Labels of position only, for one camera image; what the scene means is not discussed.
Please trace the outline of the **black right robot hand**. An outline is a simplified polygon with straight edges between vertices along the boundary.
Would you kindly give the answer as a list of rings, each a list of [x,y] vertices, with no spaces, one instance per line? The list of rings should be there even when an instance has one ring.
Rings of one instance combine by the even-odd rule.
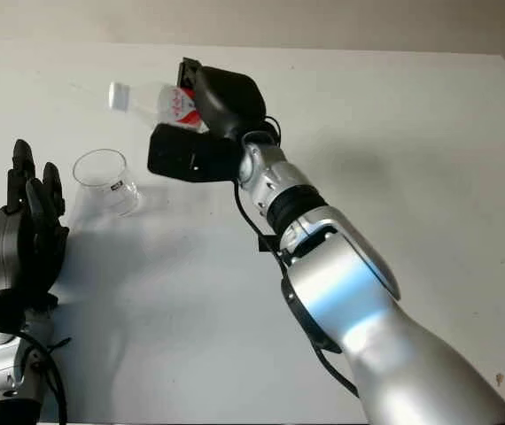
[[[242,73],[204,66],[184,58],[177,85],[193,93],[196,110],[209,131],[238,141],[256,130],[266,118],[266,105],[256,82]]]

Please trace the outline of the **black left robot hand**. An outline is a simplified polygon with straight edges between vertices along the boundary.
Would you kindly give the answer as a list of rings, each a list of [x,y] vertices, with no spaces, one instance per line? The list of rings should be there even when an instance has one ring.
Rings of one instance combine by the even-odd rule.
[[[58,168],[47,162],[37,178],[32,149],[18,139],[0,208],[0,294],[23,308],[57,300],[50,289],[66,253],[69,228],[59,220],[65,209]]]

